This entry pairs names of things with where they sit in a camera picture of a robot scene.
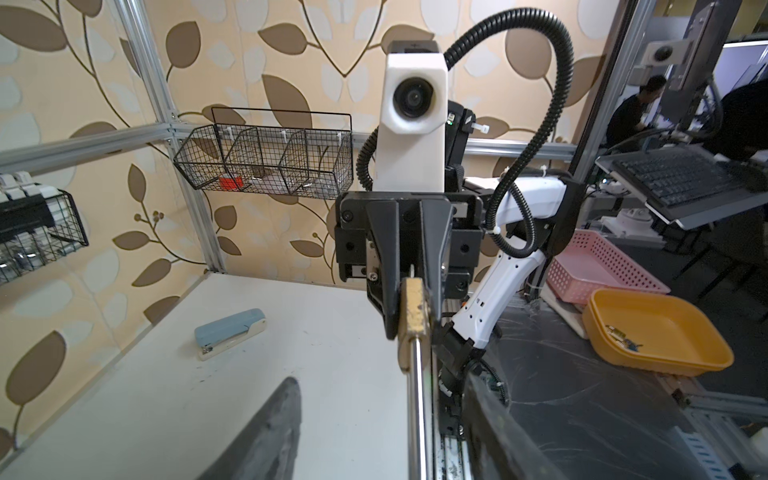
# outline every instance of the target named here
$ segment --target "black hair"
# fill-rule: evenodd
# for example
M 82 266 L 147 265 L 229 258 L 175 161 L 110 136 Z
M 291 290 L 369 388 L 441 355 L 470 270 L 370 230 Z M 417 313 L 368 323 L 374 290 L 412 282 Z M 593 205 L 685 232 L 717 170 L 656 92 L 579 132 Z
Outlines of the black hair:
M 640 91 L 658 91 L 667 84 L 667 79 L 663 75 L 654 75 L 648 79 L 648 82 L 640 87 Z

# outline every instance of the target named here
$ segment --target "black wire basket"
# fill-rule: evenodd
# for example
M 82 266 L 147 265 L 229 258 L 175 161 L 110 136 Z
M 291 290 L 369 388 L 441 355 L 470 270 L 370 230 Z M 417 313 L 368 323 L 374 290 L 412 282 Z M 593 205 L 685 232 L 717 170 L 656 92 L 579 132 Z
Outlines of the black wire basket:
M 0 203 L 0 285 L 88 246 L 72 196 Z
M 345 117 L 349 130 L 218 122 L 195 128 L 174 156 L 176 168 L 192 188 L 330 200 L 352 185 L 351 115 L 263 108 L 218 109 L 337 115 Z

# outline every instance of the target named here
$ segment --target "black corrugated tube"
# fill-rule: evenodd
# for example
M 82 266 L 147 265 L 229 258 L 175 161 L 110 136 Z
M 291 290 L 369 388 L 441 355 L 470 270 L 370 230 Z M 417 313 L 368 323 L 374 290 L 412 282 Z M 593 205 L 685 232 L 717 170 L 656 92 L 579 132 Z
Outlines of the black corrugated tube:
M 568 91 L 571 88 L 571 79 L 573 78 L 573 45 L 571 36 L 560 20 L 554 14 L 541 10 L 539 8 L 513 8 L 505 12 L 499 12 L 491 15 L 474 27 L 470 28 L 445 52 L 445 63 L 448 69 L 453 68 L 456 63 L 472 50 L 478 43 L 502 31 L 512 28 L 530 28 L 538 31 L 547 37 L 554 48 L 554 57 L 557 62 L 558 75 L 554 83 L 552 100 L 549 109 L 545 115 L 544 121 L 536 131 L 528 146 L 523 150 L 520 158 L 510 167 L 507 174 L 499 181 L 496 190 L 488 205 L 485 215 L 486 230 L 493 230 L 496 227 L 496 211 L 499 204 L 504 199 L 507 192 L 520 207 L 520 212 L 525 222 L 525 235 L 527 237 L 525 247 L 516 249 L 510 245 L 501 235 L 490 233 L 494 243 L 510 257 L 524 258 L 536 250 L 536 230 L 533 223 L 533 214 L 528 207 L 525 198 L 520 190 L 515 186 L 515 179 L 523 168 L 533 159 L 541 146 L 549 137 L 552 129 L 560 118 L 563 111 L 565 100 L 568 97 Z M 371 190 L 373 181 L 368 174 L 368 163 L 371 155 L 376 151 L 376 139 L 378 128 L 368 137 L 363 148 L 357 157 L 356 170 L 361 185 L 366 190 Z

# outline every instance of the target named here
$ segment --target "white table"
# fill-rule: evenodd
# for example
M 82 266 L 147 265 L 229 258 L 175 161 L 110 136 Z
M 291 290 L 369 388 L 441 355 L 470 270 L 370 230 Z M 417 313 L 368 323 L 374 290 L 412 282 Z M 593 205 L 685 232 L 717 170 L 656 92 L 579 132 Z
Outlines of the white table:
M 266 331 L 206 362 L 195 327 L 251 308 Z M 213 274 L 0 475 L 196 478 L 287 376 L 294 478 L 407 476 L 406 377 L 365 292 Z

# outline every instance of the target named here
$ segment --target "floral wallpaper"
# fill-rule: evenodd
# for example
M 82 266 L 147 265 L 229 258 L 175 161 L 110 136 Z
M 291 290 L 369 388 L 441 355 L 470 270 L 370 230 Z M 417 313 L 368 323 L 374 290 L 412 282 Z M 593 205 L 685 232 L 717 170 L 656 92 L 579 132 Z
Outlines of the floral wallpaper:
M 551 138 L 570 142 L 584 98 L 603 65 L 618 4 L 619 0 L 155 0 L 146 2 L 146 7 L 183 120 L 205 124 L 214 120 L 215 113 L 217 121 L 228 124 L 344 127 L 329 116 L 215 107 L 336 111 L 350 113 L 358 132 L 370 132 L 378 123 L 384 61 L 392 40 L 434 39 L 445 50 L 461 33 L 496 12 L 545 8 L 566 24 L 574 43 L 573 87 Z M 510 31 L 486 40 L 458 63 L 449 75 L 451 98 L 490 126 L 487 134 L 474 136 L 526 141 L 544 117 L 554 77 L 547 39 L 532 30 Z M 465 167 L 488 176 L 509 161 L 468 157 Z M 332 201 L 219 191 L 206 195 L 229 273 L 364 288 L 364 283 L 339 281 Z M 477 280 L 495 255 L 495 246 L 484 245 L 483 253 Z
M 152 112 L 111 0 L 0 0 L 0 150 L 153 123 Z M 205 269 L 162 145 L 35 179 L 73 195 L 90 246 L 0 285 L 0 462 Z

